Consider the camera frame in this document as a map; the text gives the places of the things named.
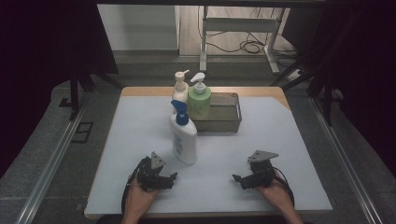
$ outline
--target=soap dispenser bottle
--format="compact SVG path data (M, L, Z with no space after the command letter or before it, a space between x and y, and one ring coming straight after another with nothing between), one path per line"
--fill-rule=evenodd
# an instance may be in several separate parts
M190 70L175 73L176 85L172 93L173 100L179 100L183 103L187 103L189 99L189 84L184 81L184 77L188 72L190 72Z
M178 100L171 103L177 111L170 118L173 153L184 163L193 165L197 162L197 129L187 114L187 105Z
M208 119L212 91L203 83L204 73L197 73L191 82L198 81L189 89L189 114L192 120Z

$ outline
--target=bottle label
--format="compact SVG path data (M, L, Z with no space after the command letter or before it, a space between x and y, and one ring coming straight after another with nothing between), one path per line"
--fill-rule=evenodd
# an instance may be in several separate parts
M177 134L174 133L174 146L178 155L181 155L181 152L183 151L182 142L183 139L181 139Z

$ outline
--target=black cable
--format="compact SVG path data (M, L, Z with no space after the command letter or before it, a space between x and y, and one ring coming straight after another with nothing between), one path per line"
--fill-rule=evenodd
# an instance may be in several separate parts
M128 181L126 182L125 185L125 189L124 192L122 193L122 200L121 200L121 212L122 215L124 215L125 212L125 202L126 202L126 197L128 196L128 192L129 192L129 187L132 184L132 181L134 181L134 179L137 176L137 173L139 172L139 170L141 169L142 165L146 162L146 160L148 160L149 157L144 158L143 160L141 160L136 168L134 168L134 171L132 172L132 174L128 177Z
M274 169L276 169L277 171L279 171L279 172L282 174L283 179L285 179L285 182L286 182L287 184L289 184L288 179L285 177L285 175L284 175L279 169L277 169L276 167L274 167Z
M201 30L200 30L200 19L201 19L200 18L200 8L201 7L198 7L198 33L199 33L200 38L202 39L202 34L201 34ZM225 7L224 9L225 9L227 15L229 17L231 17L230 13L227 10L227 7ZM251 11L251 13L249 15L250 18L253 15L254 11L256 11L256 10L257 10L257 8L255 7ZM271 11L270 19L273 18L274 12L275 12L275 8L273 7L273 9ZM261 14L263 13L263 10L262 10L261 7L259 8L259 11L257 12L256 18L259 18L260 13ZM219 33L215 33L215 34L209 35L209 36L221 35L221 34L225 34L225 33L227 33L227 32L226 31L219 32ZM239 43L239 49L227 50L227 49L222 49L221 47L219 47L219 46L217 46L215 44L212 44L212 43L206 42L206 44L210 45L210 46L213 46L213 47L215 47L217 49L220 49L220 50L222 50L224 52L227 52L227 53L233 53L233 52L237 52L239 50L244 50L245 52L248 52L248 53L251 53L251 54L257 54L257 53L260 53L262 50L264 50L264 47L266 46L267 40L268 40L268 33L266 33L265 41L264 41L264 43L262 43L254 34L252 34L251 32L247 32L247 38L246 38L245 41L242 41L241 43ZM296 53L285 54L285 53L282 53L282 52L296 52ZM276 62L282 67L287 67L287 66L285 64L281 63L280 61L284 60L284 59L297 60L298 59L297 52L298 52L297 50L277 50L277 49L273 49L274 55L279 57L279 58L276 59Z

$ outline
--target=blue pump cap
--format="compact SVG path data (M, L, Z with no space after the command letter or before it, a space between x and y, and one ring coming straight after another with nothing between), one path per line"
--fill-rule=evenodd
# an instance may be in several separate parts
M189 115L187 114L187 105L179 100L173 100L171 104L177 111L176 123L178 125L186 125L189 123Z

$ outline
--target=white table surface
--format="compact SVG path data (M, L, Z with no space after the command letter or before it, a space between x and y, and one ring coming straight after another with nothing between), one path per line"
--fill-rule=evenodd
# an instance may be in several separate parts
M332 210L326 192L289 109L272 97L239 97L238 133L199 133L198 161L186 165L172 153L171 98L121 96L92 184L85 216L120 214L128 175L155 151L167 161L161 175L177 172L172 189L163 190L148 217L207 217L273 214L275 208L254 189L242 190L232 175L251 175L248 156L275 152L271 163L290 183L299 212Z

